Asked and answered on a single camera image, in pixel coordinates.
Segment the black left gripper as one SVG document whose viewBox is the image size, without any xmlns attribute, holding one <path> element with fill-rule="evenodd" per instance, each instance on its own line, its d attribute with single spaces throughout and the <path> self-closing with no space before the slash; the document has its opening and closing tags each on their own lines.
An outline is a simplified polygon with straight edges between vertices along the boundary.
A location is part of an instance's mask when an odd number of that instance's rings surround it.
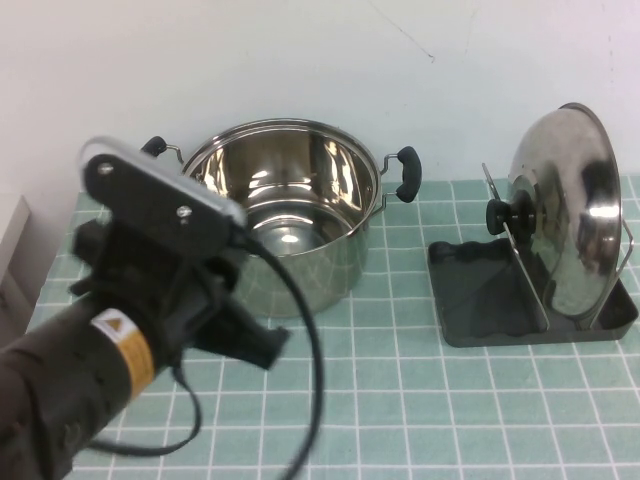
<svg viewBox="0 0 640 480">
<path fill-rule="evenodd" d="M 158 361 L 194 347 L 270 370 L 289 340 L 287 329 L 262 326 L 233 299 L 237 251 L 190 259 L 122 224 L 88 221 L 75 230 L 72 254 L 90 267 L 69 287 L 83 312 L 123 312 Z"/>
</svg>

